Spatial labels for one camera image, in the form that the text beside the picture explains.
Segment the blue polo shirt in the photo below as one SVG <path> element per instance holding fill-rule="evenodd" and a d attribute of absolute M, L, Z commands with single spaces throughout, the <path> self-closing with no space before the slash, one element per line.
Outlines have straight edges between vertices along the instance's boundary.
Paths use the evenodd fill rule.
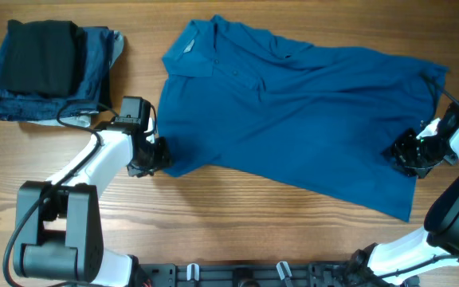
<path fill-rule="evenodd" d="M 416 180 L 384 151 L 433 119 L 447 68 L 361 47 L 323 47 L 216 15 L 163 56 L 167 173 L 245 171 L 408 221 Z"/>

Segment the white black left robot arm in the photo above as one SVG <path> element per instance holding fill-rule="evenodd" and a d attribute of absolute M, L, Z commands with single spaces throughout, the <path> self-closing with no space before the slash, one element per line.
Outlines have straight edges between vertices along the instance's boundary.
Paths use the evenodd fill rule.
<path fill-rule="evenodd" d="M 13 275 L 49 279 L 56 286 L 149 286 L 132 255 L 104 246 L 99 197 L 123 167 L 130 176 L 153 175 L 169 166 L 167 146 L 155 128 L 97 128 L 88 144 L 45 181 L 18 190 L 15 229 L 2 262 Z"/>

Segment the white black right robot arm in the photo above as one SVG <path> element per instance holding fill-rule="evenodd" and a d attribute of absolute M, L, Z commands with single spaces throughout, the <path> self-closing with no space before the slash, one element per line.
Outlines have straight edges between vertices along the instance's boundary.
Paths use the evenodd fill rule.
<path fill-rule="evenodd" d="M 417 171 L 431 159 L 459 161 L 459 102 L 395 151 L 402 167 Z M 422 273 L 459 266 L 459 176 L 429 209 L 423 227 L 389 243 L 358 250 L 347 263 L 347 286 L 416 286 Z"/>

